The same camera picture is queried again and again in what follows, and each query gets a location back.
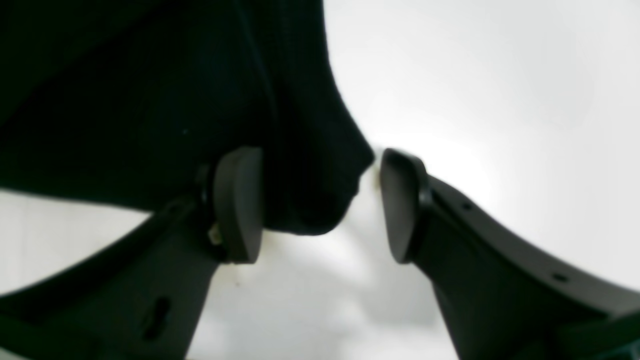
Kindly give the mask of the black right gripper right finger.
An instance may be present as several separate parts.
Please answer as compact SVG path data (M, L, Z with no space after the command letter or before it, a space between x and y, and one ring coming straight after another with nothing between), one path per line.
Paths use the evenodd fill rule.
M460 360L637 360L638 291L526 242L423 162L379 169L390 251L430 280Z

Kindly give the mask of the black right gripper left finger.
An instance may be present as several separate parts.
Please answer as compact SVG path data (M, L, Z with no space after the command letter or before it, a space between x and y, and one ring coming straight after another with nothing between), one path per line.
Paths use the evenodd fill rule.
M114 244L1 297L1 348L28 360L183 360L222 264L254 264L263 151L242 146Z

